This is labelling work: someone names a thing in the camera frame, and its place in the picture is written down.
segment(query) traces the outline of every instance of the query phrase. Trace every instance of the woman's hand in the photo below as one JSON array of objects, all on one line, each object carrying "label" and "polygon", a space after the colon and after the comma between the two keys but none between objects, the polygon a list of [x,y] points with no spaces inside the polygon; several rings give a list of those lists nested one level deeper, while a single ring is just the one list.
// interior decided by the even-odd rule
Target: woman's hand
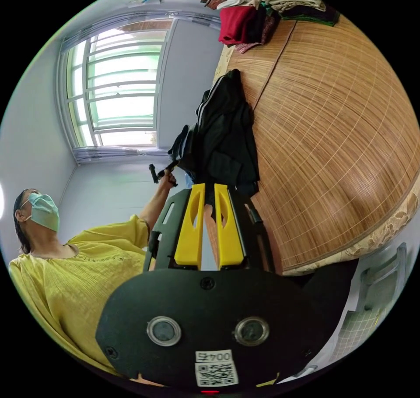
[{"label": "woman's hand", "polygon": [[165,176],[160,180],[159,187],[163,190],[170,190],[176,183],[174,175],[169,170],[165,170]]}]

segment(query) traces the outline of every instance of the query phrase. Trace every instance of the yellow blouse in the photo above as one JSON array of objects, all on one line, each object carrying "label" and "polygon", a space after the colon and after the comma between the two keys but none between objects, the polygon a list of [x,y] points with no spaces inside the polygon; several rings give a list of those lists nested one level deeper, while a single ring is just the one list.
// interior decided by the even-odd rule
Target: yellow blouse
[{"label": "yellow blouse", "polygon": [[143,271],[147,224],[136,215],[125,223],[85,230],[72,238],[73,258],[20,255],[10,276],[42,328],[65,350],[118,375],[95,340],[101,312],[111,293]]}]

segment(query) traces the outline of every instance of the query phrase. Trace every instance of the woman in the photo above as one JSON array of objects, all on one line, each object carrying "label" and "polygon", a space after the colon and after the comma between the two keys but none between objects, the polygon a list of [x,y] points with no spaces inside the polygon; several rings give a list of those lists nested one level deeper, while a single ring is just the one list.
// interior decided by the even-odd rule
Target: woman
[{"label": "woman", "polygon": [[[108,373],[118,375],[95,340],[102,309],[117,287],[143,271],[143,248],[175,182],[166,172],[138,216],[84,230],[64,245],[57,238],[60,218],[51,197],[26,189],[15,201],[22,253],[10,262],[9,271],[19,294],[59,345]],[[141,375],[137,381],[154,384]]]}]

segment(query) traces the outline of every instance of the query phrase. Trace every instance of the bamboo mat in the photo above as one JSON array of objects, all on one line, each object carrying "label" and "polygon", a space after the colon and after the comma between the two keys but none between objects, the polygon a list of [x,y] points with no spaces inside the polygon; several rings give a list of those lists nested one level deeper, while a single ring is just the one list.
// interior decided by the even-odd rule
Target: bamboo mat
[{"label": "bamboo mat", "polygon": [[[222,55],[217,72],[239,69],[255,107],[261,181],[252,200],[276,244],[278,272],[298,275],[380,247],[371,234],[401,207],[407,223],[420,195],[419,126],[391,66],[349,20],[283,21],[267,45]],[[205,218],[217,258],[215,223]],[[363,239],[369,248],[343,258]]]}]

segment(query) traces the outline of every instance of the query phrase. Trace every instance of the surgical mask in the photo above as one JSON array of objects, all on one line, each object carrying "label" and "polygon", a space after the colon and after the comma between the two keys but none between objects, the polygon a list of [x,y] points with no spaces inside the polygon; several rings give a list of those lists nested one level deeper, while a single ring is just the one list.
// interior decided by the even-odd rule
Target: surgical mask
[{"label": "surgical mask", "polygon": [[38,223],[41,226],[47,227],[54,232],[58,232],[60,217],[58,214],[58,208],[54,204],[53,199],[49,195],[32,192],[29,194],[28,200],[22,204],[22,207],[28,201],[32,204],[32,214],[26,220],[31,219],[33,222]]}]

